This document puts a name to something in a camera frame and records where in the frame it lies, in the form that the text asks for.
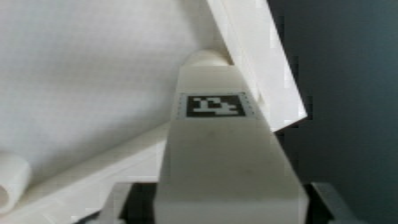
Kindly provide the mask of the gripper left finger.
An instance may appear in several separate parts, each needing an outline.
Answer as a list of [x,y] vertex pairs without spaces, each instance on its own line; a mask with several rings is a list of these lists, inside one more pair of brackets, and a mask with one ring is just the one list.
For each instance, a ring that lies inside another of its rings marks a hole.
[[113,185],[101,210],[83,217],[73,224],[126,224],[122,210],[129,191],[129,183],[117,183]]

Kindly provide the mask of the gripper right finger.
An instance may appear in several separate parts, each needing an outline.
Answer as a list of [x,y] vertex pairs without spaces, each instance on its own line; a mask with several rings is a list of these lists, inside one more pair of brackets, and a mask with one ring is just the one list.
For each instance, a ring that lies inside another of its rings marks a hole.
[[330,183],[309,183],[309,224],[368,224],[346,205]]

